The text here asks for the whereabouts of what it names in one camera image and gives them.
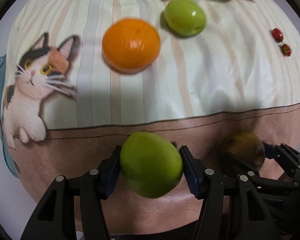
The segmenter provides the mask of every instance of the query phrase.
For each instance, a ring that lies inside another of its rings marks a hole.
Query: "cat face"
[[[54,90],[69,95],[60,86],[69,86],[61,80],[76,56],[80,38],[68,37],[60,47],[48,46],[49,34],[40,39],[21,58],[16,72],[16,85],[29,97],[43,99]]]

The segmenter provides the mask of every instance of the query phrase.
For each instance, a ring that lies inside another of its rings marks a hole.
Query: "calico cat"
[[[78,53],[79,36],[68,37],[57,47],[48,46],[49,34],[44,33],[17,65],[14,85],[6,87],[3,100],[3,132],[7,144],[15,148],[14,137],[23,143],[29,139],[43,141],[46,128],[39,117],[40,105],[53,91],[70,94],[57,86],[72,87],[62,82]]]

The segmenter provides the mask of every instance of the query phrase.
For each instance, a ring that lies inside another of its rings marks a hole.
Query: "cat eye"
[[[49,75],[51,71],[52,71],[52,67],[49,64],[42,66],[40,70],[41,74],[46,76]]]
[[[30,68],[32,62],[33,62],[33,60],[28,58],[25,62],[25,69]]]

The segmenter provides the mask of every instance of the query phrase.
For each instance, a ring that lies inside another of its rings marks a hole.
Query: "red cherry tomato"
[[[282,42],[283,41],[283,34],[278,28],[273,29],[271,34],[274,37],[276,42]]]
[[[287,57],[291,56],[292,49],[290,48],[290,46],[288,44],[283,44],[282,46],[280,46],[280,48],[281,48],[283,55],[285,55]]]

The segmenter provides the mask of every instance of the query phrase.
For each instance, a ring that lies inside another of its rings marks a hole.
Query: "metal bolt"
[[[248,181],[248,177],[246,175],[241,175],[240,180],[246,182],[246,181]]]
[[[60,175],[60,176],[56,177],[56,182],[61,182],[61,181],[63,181],[64,179],[65,179],[65,177],[62,176],[62,175]]]
[[[99,173],[98,169],[92,169],[89,171],[90,175],[97,175]]]
[[[207,175],[213,175],[213,174],[214,174],[214,170],[213,170],[213,169],[206,169],[206,170],[205,170],[205,173],[206,173]]]

